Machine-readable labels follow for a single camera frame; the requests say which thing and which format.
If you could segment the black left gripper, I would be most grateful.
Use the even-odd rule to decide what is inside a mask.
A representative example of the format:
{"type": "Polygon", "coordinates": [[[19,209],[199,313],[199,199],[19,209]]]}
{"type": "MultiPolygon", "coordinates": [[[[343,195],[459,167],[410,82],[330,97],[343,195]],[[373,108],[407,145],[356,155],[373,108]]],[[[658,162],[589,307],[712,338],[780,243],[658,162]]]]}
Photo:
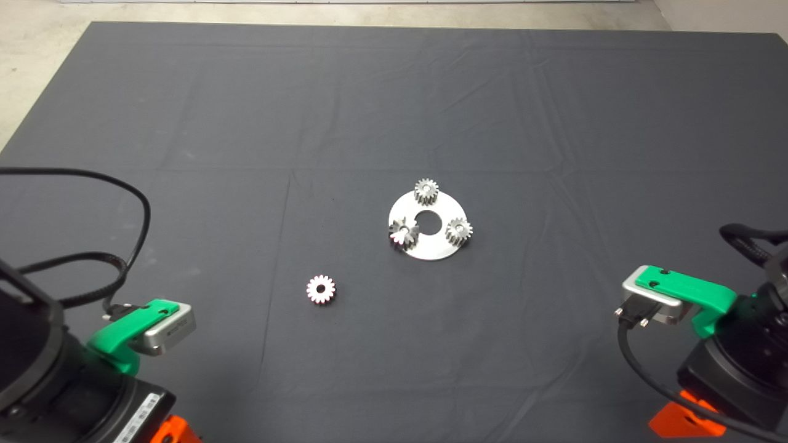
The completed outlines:
{"type": "Polygon", "coordinates": [[[169,415],[175,394],[127,375],[82,375],[43,415],[45,442],[203,442],[188,421],[169,415]]]}

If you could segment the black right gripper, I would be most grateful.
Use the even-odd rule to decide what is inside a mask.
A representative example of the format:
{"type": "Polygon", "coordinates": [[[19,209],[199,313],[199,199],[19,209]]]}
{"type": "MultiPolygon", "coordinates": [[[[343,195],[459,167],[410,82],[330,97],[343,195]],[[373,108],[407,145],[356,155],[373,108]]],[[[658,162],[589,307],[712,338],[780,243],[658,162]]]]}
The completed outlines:
{"type": "MultiPolygon", "coordinates": [[[[720,340],[701,340],[677,371],[683,390],[718,412],[765,431],[777,431],[786,412],[786,387],[756,375],[725,350],[720,340]]],[[[668,402],[648,422],[662,438],[721,437],[724,426],[668,402]]]]}

